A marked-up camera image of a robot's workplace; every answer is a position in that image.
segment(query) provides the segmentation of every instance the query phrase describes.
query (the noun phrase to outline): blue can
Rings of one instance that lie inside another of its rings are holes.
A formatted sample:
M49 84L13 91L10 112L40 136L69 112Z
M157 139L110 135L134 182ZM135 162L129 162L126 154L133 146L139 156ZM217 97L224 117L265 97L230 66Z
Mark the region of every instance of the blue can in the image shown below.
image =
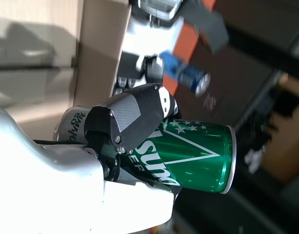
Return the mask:
M210 74L199 70L165 51L159 55L164 62L164 73L200 97L210 84Z

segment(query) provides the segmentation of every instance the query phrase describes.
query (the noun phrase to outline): white triangle logo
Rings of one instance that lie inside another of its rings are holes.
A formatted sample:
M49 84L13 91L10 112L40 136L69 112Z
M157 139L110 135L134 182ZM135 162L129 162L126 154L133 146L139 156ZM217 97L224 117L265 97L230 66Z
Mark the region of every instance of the white triangle logo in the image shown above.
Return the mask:
M205 147L203 147L203 146L201 146L201 145L198 145L198 144L196 144L196 143L194 143L194 142L192 142L192 141L190 141L190 140L188 140L188 139L185 139L185 138L183 138L183 137L181 137L181 136L179 136L179 135L177 135L177 134L174 134L174 133L169 132L168 130L166 130L166 128L167 128L167 126L168 126L168 120L169 120L169 118L167 118L167 119L165 120L165 122L164 122L163 131L164 131L165 133L170 134L170 135L172 135L172 136L174 136L174 137L176 137L176 138L178 138L178 139L180 139L180 140L183 140L183 141L185 141L185 142L187 142L187 143L189 143L189 144L191 144L191 145L193 145L193 146L195 146L195 147L198 147L198 148L200 148L200 149L202 149L202 150L204 150L204 151L210 153L210 155L207 155L207 156L200 156L200 157L193 157L193 158L187 158L187 159L181 159L181 160L175 160L175 161L170 161L170 162L164 162L164 164L174 164L174 163L188 162L188 161L195 161L195 160L199 160L199 159L206 159L206 158L211 158L211 157L218 157L218 156L220 156L219 154L217 154L217 153L215 153L215 152L213 152L213 151L211 151L211 150L209 150L209 149L207 149L207 148L205 148Z

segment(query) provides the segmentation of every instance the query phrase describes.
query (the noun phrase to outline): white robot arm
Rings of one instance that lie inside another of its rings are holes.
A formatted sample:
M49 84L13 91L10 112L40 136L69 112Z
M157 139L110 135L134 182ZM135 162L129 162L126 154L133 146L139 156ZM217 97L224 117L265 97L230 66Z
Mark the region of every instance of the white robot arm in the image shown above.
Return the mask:
M39 145L0 109L0 234L131 233L166 222L174 194L124 170L104 180L86 145Z

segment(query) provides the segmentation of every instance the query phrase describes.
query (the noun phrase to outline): black cable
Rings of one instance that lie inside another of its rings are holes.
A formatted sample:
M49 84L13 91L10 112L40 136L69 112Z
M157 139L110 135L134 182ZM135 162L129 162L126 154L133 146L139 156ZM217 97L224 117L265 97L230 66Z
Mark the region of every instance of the black cable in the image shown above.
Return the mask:
M60 141L51 141L51 140L33 140L39 145L85 145L81 142L72 141L72 140L60 140Z

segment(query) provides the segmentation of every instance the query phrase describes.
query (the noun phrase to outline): green can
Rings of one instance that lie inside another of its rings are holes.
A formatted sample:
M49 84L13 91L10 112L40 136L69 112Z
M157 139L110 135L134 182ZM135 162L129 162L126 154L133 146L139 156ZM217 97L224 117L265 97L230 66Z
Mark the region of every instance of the green can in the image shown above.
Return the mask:
M229 191L236 165L232 127L168 118L121 166L167 185L207 192Z

